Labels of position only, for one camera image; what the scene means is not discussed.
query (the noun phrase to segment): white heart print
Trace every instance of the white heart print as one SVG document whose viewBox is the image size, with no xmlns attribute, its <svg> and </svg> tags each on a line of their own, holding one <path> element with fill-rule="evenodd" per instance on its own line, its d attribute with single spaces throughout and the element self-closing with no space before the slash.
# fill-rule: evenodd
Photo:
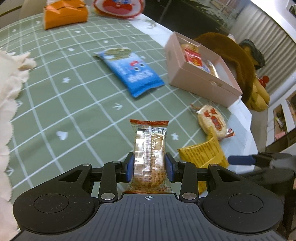
<svg viewBox="0 0 296 241">
<path fill-rule="evenodd" d="M 64 141 L 68 138 L 68 132 L 64 132 L 64 131 L 57 131 L 57 136 L 59 137 L 59 139 L 61 141 Z"/>
</svg>

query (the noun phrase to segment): gray ribbed panel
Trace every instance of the gray ribbed panel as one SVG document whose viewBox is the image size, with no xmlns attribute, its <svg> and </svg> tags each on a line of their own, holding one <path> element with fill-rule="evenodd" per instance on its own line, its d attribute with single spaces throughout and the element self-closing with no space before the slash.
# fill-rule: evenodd
<svg viewBox="0 0 296 241">
<path fill-rule="evenodd" d="M 265 57 L 258 77 L 269 76 L 266 90 L 272 94 L 296 70 L 296 43 L 269 15 L 250 3 L 231 29 L 237 43 L 250 39 Z"/>
<path fill-rule="evenodd" d="M 125 194 L 113 204 L 103 204 L 94 218 L 73 232 L 43 236 L 24 231 L 14 241 L 284 241 L 274 231 L 244 236 L 228 233 L 211 224 L 195 204 L 173 194 L 145 199 Z"/>
</svg>

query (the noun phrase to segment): table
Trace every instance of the table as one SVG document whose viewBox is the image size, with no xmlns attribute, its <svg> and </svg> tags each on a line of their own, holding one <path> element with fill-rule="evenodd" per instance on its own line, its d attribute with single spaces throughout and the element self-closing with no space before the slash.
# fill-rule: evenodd
<svg viewBox="0 0 296 241">
<path fill-rule="evenodd" d="M 127 21 L 98 17 L 92 10 L 82 24 L 45 31 L 42 15 L 35 15 L 0 30 L 0 48 L 16 55 L 30 51 L 37 62 L 17 98 L 18 111 L 11 121 L 14 135 L 8 145 L 7 173 L 12 202 L 24 191 L 82 163 L 101 167 L 124 160 L 133 150 L 129 119 L 169 120 L 166 151 L 177 160 L 178 148 L 206 140 L 188 106 L 208 100 L 168 85 L 163 46 L 170 34 L 144 15 Z M 94 57 L 94 52 L 108 47 L 131 48 L 166 85 L 134 99 Z M 225 155 L 255 153 L 254 148 L 246 148 L 254 140 L 241 101 L 231 111 L 215 106 L 236 132 L 221 142 Z M 98 187 L 92 195 L 97 196 Z M 118 187 L 124 191 L 126 186 Z"/>
</svg>

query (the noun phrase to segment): beige chair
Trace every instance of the beige chair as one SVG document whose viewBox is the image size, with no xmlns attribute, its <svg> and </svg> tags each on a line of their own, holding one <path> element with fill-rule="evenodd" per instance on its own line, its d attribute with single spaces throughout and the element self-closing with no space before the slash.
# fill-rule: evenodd
<svg viewBox="0 0 296 241">
<path fill-rule="evenodd" d="M 19 19 L 43 13 L 43 8 L 45 6 L 46 0 L 25 0 L 20 10 Z"/>
</svg>

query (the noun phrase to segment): metal screw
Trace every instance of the metal screw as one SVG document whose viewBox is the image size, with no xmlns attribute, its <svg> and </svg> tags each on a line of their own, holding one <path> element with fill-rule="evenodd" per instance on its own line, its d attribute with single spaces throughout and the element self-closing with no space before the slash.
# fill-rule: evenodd
<svg viewBox="0 0 296 241">
<path fill-rule="evenodd" d="M 197 198 L 196 194 L 192 192 L 186 192 L 182 195 L 182 197 L 187 200 L 193 200 Z"/>
<path fill-rule="evenodd" d="M 115 198 L 115 195 L 110 192 L 105 192 L 101 195 L 101 198 L 104 200 L 112 200 L 113 198 Z"/>
</svg>

